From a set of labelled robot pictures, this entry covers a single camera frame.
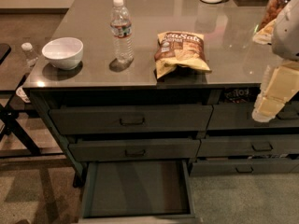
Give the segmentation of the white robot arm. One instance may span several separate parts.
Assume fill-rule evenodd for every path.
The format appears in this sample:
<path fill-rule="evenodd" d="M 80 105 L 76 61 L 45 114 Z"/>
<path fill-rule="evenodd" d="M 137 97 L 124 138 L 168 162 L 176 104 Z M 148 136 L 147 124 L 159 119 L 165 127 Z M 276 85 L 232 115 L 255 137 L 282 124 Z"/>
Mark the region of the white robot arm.
<path fill-rule="evenodd" d="M 258 122 L 269 122 L 299 92 L 299 0 L 291 0 L 278 14 L 271 43 L 282 62 L 265 68 L 251 114 Z"/>

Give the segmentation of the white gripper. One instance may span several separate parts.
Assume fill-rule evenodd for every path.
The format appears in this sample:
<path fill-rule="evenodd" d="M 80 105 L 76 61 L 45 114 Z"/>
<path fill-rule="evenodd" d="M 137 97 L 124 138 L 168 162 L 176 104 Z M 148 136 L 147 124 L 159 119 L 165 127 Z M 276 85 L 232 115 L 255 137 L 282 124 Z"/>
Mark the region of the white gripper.
<path fill-rule="evenodd" d="M 252 118 L 257 122 L 269 122 L 291 98 L 299 92 L 299 62 L 284 60 L 280 65 L 268 65 L 257 96 Z"/>

